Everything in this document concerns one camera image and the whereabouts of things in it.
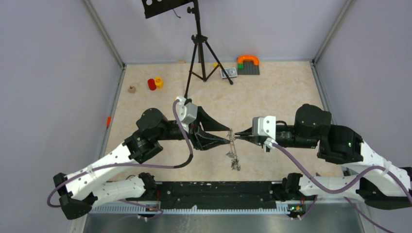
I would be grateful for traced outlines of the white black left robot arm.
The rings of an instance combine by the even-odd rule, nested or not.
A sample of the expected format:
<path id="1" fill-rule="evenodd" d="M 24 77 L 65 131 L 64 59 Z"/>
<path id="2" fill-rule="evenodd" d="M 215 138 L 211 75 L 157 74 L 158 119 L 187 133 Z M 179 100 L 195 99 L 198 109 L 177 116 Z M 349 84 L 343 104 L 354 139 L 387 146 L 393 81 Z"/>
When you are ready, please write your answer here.
<path id="1" fill-rule="evenodd" d="M 229 140 L 215 132 L 228 127 L 210 117 L 202 107 L 188 103 L 173 109 L 175 119 L 168 120 L 156 108 L 143 112 L 136 122 L 137 130 L 106 156 L 70 174 L 53 177 L 55 193 L 59 195 L 58 208 L 69 220 L 88 214 L 93 208 L 108 202 L 127 198 L 151 200 L 156 183 L 149 173 L 114 182 L 112 178 L 129 167 L 147 167 L 147 161 L 162 152 L 161 141 L 184 140 L 189 148 L 187 160 L 176 168 L 187 166 L 194 150 L 209 150 L 229 144 Z"/>

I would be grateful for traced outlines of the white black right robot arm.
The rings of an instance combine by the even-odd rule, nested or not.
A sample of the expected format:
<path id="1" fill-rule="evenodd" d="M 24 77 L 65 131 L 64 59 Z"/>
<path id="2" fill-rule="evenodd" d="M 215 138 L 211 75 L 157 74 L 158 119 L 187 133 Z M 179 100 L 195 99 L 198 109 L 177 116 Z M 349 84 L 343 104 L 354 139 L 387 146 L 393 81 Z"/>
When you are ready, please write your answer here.
<path id="1" fill-rule="evenodd" d="M 280 200 L 300 197 L 343 197 L 366 205 L 395 210 L 412 205 L 412 169 L 397 167 L 377 154 L 354 130 L 334 125 L 331 113 L 304 104 L 295 114 L 293 125 L 274 116 L 255 117 L 252 127 L 235 133 L 235 138 L 261 146 L 265 151 L 278 149 L 298 168 L 282 180 L 276 190 Z M 353 175 L 340 178 L 312 176 L 288 148 L 318 149 L 317 157 L 341 165 Z"/>

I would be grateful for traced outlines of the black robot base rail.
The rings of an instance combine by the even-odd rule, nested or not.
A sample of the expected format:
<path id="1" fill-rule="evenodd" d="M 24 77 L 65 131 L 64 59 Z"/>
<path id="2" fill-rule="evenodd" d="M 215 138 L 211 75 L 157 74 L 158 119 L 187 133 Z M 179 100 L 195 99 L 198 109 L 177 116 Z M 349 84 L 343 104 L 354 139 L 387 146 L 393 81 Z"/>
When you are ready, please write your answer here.
<path id="1" fill-rule="evenodd" d="M 255 211 L 276 209 L 279 204 L 305 204 L 315 196 L 298 191 L 300 175 L 293 173 L 280 182 L 272 181 L 192 181 L 157 182 L 147 194 L 134 201 L 153 201 L 163 210 Z"/>

